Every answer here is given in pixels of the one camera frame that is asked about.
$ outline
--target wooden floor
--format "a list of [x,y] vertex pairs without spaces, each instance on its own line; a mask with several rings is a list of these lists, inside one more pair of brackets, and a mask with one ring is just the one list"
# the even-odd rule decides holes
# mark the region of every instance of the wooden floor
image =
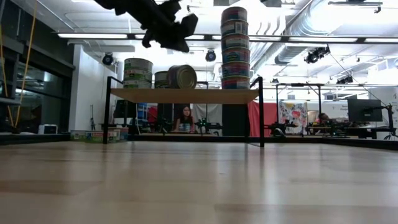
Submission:
[[321,144],[0,147],[0,223],[398,220],[398,154]]

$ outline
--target pink curtain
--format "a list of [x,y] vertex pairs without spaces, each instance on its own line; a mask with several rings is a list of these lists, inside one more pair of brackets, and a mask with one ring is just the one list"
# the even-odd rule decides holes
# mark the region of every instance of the pink curtain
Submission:
[[[248,104],[250,120],[250,137],[260,136],[260,107],[259,103],[252,101]],[[275,123],[277,119],[276,103],[264,103],[264,124]],[[264,131],[264,136],[269,136],[269,131]]]

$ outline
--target computer monitor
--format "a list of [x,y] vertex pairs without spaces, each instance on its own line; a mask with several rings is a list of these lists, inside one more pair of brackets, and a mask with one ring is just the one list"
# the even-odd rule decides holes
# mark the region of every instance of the computer monitor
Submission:
[[380,100],[348,99],[348,119],[350,122],[378,122],[383,121]]

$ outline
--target yellow rope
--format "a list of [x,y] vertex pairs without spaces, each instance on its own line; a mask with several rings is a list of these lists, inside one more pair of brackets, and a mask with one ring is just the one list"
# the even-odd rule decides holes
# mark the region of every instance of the yellow rope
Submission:
[[[1,66],[2,66],[2,77],[4,79],[4,90],[6,91],[6,97],[8,98],[8,90],[7,90],[7,78],[6,78],[6,69],[4,67],[4,54],[2,51],[2,27],[0,24],[0,54],[1,54]],[[12,119],[12,113],[10,106],[7,106],[8,109],[8,116],[10,117],[11,126],[14,126],[14,121]]]
[[[21,104],[22,104],[22,99],[24,98],[24,88],[25,88],[25,77],[27,74],[27,69],[29,66],[29,59],[30,59],[30,50],[32,49],[32,41],[33,41],[33,33],[35,31],[35,23],[36,23],[36,12],[37,12],[37,0],[35,1],[35,9],[34,9],[34,13],[33,13],[33,22],[32,22],[32,29],[30,31],[30,40],[29,40],[29,46],[28,46],[28,50],[27,50],[27,58],[26,58],[26,65],[25,65],[25,73],[24,73],[24,77],[22,80],[22,88],[21,88]],[[18,121],[19,121],[19,113],[21,111],[21,106],[18,106],[18,112],[17,112],[17,119],[15,121],[15,128],[18,125]]]

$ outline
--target person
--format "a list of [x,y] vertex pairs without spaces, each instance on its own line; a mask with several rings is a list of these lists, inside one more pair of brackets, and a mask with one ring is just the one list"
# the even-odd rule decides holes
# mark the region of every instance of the person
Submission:
[[327,114],[325,114],[325,113],[321,113],[319,116],[318,116],[318,119],[316,120],[316,122],[318,122],[318,123],[320,123],[320,124],[325,124],[327,121],[329,121],[330,120],[330,118],[329,118],[329,116],[327,115]]
[[194,133],[195,132],[195,124],[193,123],[192,112],[189,106],[184,106],[175,121],[174,126],[175,132],[187,132]]

